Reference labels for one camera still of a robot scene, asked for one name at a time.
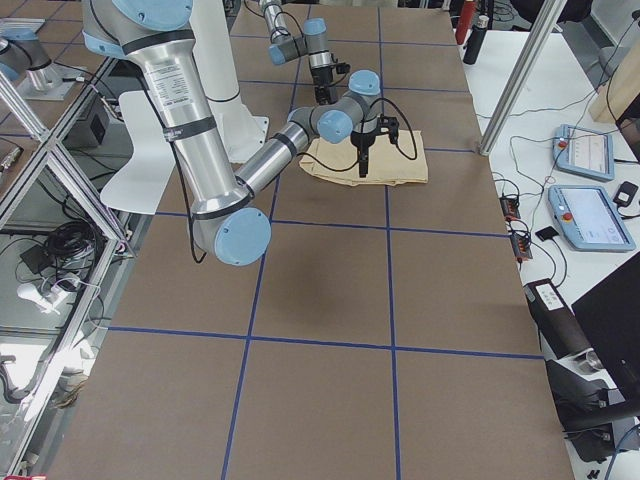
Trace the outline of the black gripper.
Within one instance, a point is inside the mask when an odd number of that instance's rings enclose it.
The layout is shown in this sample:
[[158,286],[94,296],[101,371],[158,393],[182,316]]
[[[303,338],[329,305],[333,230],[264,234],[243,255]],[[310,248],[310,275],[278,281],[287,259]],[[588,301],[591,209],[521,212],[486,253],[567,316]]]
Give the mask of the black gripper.
[[366,178],[369,172],[369,148],[374,144],[378,131],[378,119],[373,118],[355,125],[350,135],[351,144],[357,149],[358,175]]
[[336,99],[336,88],[333,84],[333,69],[331,66],[310,68],[314,85],[314,95],[318,105],[330,105]]

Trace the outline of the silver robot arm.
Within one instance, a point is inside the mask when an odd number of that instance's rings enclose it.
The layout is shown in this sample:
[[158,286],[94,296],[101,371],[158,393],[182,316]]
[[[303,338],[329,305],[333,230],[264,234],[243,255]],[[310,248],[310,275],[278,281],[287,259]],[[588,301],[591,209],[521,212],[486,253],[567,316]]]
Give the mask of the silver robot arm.
[[319,105],[337,101],[334,73],[338,72],[337,58],[331,52],[327,27],[323,18],[311,18],[299,26],[295,35],[286,25],[287,12],[281,1],[259,1],[259,8],[269,30],[269,57],[274,65],[307,57],[314,86],[314,95]]
[[223,263],[244,266],[265,253],[271,224],[252,201],[314,139],[337,144],[380,115],[379,77],[359,70],[339,100],[294,110],[234,169],[230,141],[257,124],[247,110],[232,116],[211,98],[220,93],[231,103],[240,101],[221,2],[85,1],[82,14],[90,51],[141,69],[165,141],[194,197],[192,243]]

